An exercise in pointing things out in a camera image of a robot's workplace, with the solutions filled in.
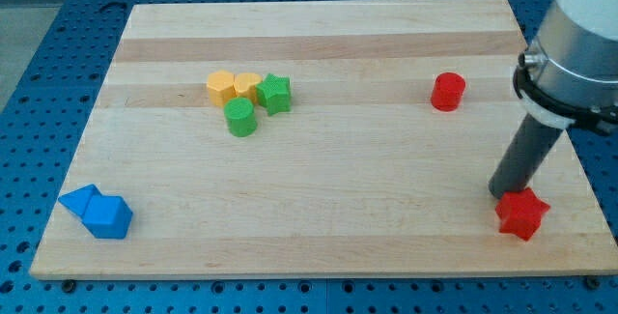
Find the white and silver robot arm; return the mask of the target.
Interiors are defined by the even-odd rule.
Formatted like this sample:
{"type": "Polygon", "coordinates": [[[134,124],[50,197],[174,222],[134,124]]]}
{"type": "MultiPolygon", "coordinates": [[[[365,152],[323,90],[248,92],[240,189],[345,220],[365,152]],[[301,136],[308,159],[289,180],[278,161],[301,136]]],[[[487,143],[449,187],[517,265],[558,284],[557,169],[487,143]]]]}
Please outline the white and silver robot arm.
{"type": "Polygon", "coordinates": [[[513,85],[543,126],[617,130],[617,0],[553,0],[513,85]]]}

